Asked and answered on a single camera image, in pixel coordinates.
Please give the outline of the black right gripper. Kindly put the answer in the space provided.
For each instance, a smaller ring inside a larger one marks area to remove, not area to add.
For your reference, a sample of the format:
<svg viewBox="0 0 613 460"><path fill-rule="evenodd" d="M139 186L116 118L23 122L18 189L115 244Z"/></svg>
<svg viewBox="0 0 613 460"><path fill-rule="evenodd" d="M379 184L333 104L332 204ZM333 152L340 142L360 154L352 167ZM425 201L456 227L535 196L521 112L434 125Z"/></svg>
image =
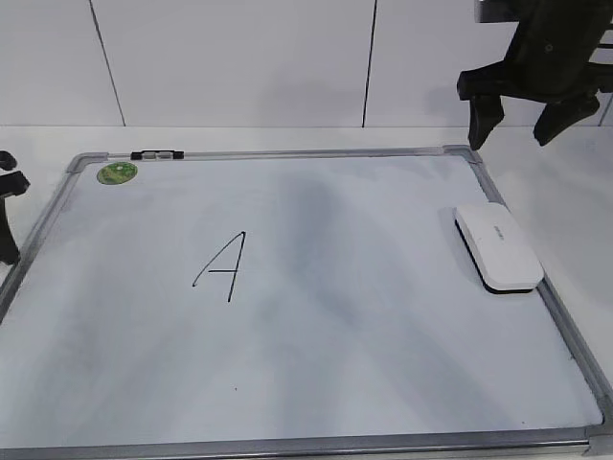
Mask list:
<svg viewBox="0 0 613 460"><path fill-rule="evenodd" d="M457 82L460 99L470 100L472 150L480 149L504 119L499 96L547 103L534 126L534 138L544 147L599 110L591 93L612 91L612 66L590 60L612 23L610 1L502 4L517 20L504 58L463 71Z"/></svg>

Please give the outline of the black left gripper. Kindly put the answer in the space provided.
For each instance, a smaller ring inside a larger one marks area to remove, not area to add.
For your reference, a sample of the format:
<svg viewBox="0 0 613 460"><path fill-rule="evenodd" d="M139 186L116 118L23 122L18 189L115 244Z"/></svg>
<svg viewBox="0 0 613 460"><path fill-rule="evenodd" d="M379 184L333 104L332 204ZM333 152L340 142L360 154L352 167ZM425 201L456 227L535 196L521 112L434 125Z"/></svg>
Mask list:
<svg viewBox="0 0 613 460"><path fill-rule="evenodd" d="M15 264L19 260L19 249L11 232L11 226L6 208L6 199L10 196L21 196L27 192L30 181L23 172L16 171L1 176L1 262Z"/></svg>

